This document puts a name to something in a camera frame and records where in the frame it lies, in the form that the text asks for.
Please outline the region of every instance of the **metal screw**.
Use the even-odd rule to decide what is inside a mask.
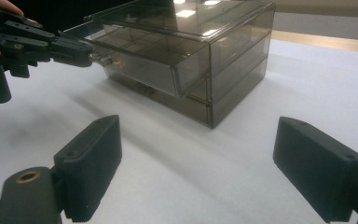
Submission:
[[[21,44],[15,44],[14,49],[22,49],[24,46]]]
[[[30,172],[27,172],[27,173],[24,173],[24,174],[20,175],[16,179],[16,183],[25,184],[25,183],[28,183],[28,182],[36,180],[39,176],[40,176],[40,172],[30,171]]]

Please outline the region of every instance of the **white tablecloth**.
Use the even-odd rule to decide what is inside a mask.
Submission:
[[[304,120],[358,152],[358,52],[272,40],[265,78],[213,130],[98,64],[30,70],[7,76],[0,191],[22,169],[51,167],[95,119],[119,114],[123,160],[90,223],[324,223],[272,160],[278,119]]]

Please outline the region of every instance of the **box lid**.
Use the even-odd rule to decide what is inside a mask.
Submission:
[[[86,20],[208,41],[250,20],[270,4],[259,1],[138,0],[88,16]]]

